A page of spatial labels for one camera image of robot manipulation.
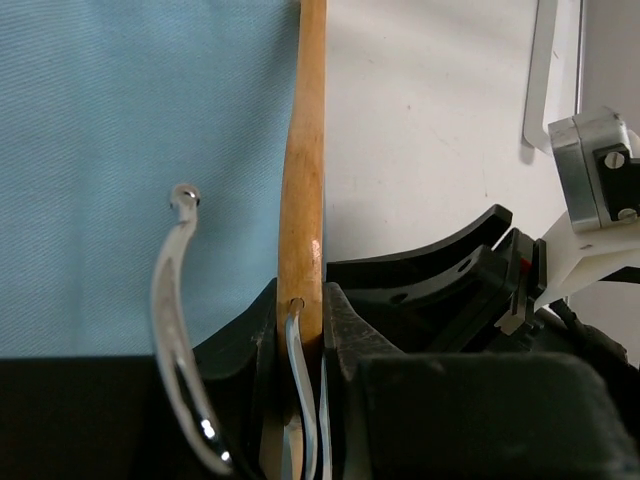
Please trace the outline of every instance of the wooden stick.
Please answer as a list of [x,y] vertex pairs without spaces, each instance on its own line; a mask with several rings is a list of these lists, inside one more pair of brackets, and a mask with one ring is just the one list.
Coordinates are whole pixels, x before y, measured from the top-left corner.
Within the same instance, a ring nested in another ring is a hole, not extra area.
[[320,351],[326,16],[326,0],[302,0],[280,204],[277,318],[283,359],[287,358],[284,325],[294,298],[304,301],[300,334],[305,354],[315,357]]

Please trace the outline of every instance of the metal clip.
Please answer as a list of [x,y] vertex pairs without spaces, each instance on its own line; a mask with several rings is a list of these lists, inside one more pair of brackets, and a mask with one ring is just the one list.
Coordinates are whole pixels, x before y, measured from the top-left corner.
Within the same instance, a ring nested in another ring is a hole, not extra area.
[[182,313],[180,278],[189,241],[198,224],[198,189],[178,185],[171,195],[179,223],[160,250],[151,286],[151,316],[156,360],[173,412],[200,461],[217,475],[233,472],[231,454],[221,437],[215,412],[189,344]]
[[300,410],[304,428],[304,474],[303,478],[313,479],[318,463],[318,426],[316,420],[316,405],[313,399],[313,389],[309,379],[309,371],[304,359],[302,341],[300,339],[300,312],[304,308],[301,298],[294,298],[289,306],[285,322],[285,335],[289,363],[296,384]]

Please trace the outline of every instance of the screw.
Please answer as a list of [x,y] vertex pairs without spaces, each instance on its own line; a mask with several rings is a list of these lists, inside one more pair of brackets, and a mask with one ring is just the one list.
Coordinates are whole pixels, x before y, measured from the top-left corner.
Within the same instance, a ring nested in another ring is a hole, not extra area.
[[624,208],[618,212],[618,220],[622,223],[633,223],[638,219],[638,212],[633,208]]
[[610,170],[617,170],[624,165],[624,155],[620,152],[609,152],[607,156],[604,157],[604,164]]

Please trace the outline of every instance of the light blue fabric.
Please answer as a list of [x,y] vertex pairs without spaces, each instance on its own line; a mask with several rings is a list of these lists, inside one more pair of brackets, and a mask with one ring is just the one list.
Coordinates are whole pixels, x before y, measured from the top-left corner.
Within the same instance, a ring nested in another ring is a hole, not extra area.
[[149,287],[202,192],[184,266],[193,344],[276,274],[299,7],[0,2],[0,356],[146,354]]

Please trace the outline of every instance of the metal hook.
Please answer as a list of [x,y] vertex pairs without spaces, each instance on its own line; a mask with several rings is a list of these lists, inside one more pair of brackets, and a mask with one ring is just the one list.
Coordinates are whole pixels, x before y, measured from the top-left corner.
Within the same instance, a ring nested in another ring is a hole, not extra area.
[[173,189],[171,207],[178,208],[179,223],[169,232],[158,256],[151,286],[151,316],[156,360],[180,428],[211,472],[229,475],[233,472],[231,454],[196,366],[180,297],[182,263],[198,224],[199,203],[196,187],[182,184]]

